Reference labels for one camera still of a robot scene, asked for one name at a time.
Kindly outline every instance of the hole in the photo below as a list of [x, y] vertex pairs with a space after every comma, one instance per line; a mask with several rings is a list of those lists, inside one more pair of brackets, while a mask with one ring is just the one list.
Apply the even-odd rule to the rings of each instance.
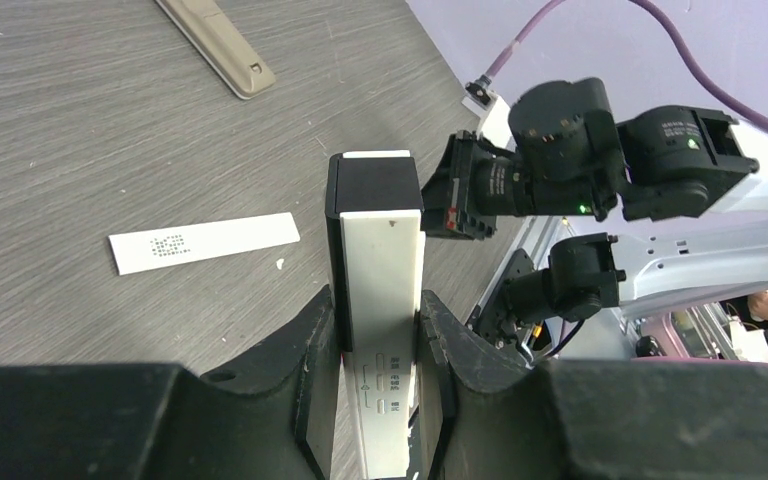
[[237, 378], [237, 374], [230, 370], [220, 370], [208, 374], [207, 376], [207, 379], [213, 383], [227, 382], [228, 380], [233, 380], [235, 378]]

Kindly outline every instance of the beige remote control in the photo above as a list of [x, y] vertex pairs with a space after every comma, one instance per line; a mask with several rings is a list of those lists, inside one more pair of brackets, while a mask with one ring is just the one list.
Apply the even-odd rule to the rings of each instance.
[[248, 100], [275, 83], [272, 70], [213, 0], [157, 0], [235, 95]]

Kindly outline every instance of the gray wood grain surface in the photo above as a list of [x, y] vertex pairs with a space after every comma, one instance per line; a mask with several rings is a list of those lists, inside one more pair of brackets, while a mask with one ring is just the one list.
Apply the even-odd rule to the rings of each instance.
[[[232, 358], [327, 282], [331, 154], [410, 149], [424, 181], [475, 125], [402, 1], [219, 4], [278, 76], [249, 102], [150, 0], [0, 0], [0, 364]], [[143, 274], [106, 243], [284, 211], [301, 242]], [[430, 241], [425, 287], [465, 315], [512, 228]], [[340, 408], [334, 478], [357, 478]]]

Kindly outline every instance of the dot pattern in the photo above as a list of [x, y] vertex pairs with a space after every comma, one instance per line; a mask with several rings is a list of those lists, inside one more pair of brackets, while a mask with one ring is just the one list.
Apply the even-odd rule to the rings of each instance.
[[189, 253], [181, 235], [170, 235], [166, 238], [155, 238], [151, 241], [151, 254], [155, 257], [170, 257]]

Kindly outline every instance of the cable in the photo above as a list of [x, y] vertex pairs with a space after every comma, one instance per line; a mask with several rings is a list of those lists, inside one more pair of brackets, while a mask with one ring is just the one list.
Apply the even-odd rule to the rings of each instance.
[[[541, 8], [533, 17], [531, 17], [531, 20], [529, 20], [528, 23], [525, 24], [525, 27], [520, 30], [516, 38], [514, 38], [514, 40], [507, 47], [505, 47], [504, 50], [502, 50], [502, 53], [496, 57], [496, 60], [493, 61], [493, 63], [490, 65], [490, 68], [488, 68], [487, 72], [484, 73], [483, 78], [487, 79], [485, 82], [487, 85], [489, 85], [489, 82], [493, 80], [496, 74], [499, 73], [499, 70], [501, 70], [505, 63], [507, 63], [507, 61], [511, 58], [514, 49], [520, 43], [522, 43], [523, 40], [525, 40], [525, 37], [527, 37], [532, 30], [534, 30], [534, 27], [536, 27], [537, 24], [540, 23], [540, 21], [543, 20], [543, 18], [549, 12], [554, 10], [555, 7], [565, 1], [566, 0], [551, 0], [549, 3], [544, 5], [543, 8]], [[637, 5], [643, 10], [646, 10], [647, 13], [649, 13], [652, 17], [655, 18], [655, 20], [658, 21], [658, 23], [661, 24], [664, 30], [666, 30], [667, 35], [669, 35], [670, 39], [673, 41], [673, 45], [675, 45], [676, 50], [678, 51], [682, 61], [684, 61], [684, 64], [687, 66], [687, 69], [690, 70], [690, 74], [693, 75], [693, 78], [696, 79], [702, 88], [707, 90], [708, 93], [719, 100], [727, 108], [733, 110], [741, 117], [749, 120], [755, 126], [768, 133], [768, 117], [729, 95], [725, 90], [720, 88], [716, 82], [711, 80], [711, 78], [708, 77], [704, 71], [702, 71], [702, 67], [700, 67], [699, 63], [696, 62], [696, 59], [693, 58], [693, 54], [690, 53], [690, 49], [687, 47], [687, 43], [681, 37], [678, 28], [676, 28], [675, 24], [670, 21], [670, 18], [666, 13], [661, 11], [649, 0], [628, 1]]]
[[555, 348], [549, 350], [549, 353], [547, 353], [546, 355], [543, 355], [543, 358], [553, 357], [561, 353], [561, 350], [563, 350], [564, 347], [567, 346], [567, 344], [570, 342], [570, 340], [572, 340], [575, 334], [577, 334], [578, 331], [581, 330], [582, 326], [584, 326], [583, 320], [579, 320], [578, 322], [576, 322], [575, 326], [572, 327], [572, 330], [570, 330], [570, 333], [568, 333], [567, 336], [561, 338], [561, 341], [558, 342], [557, 345], [555, 345]]

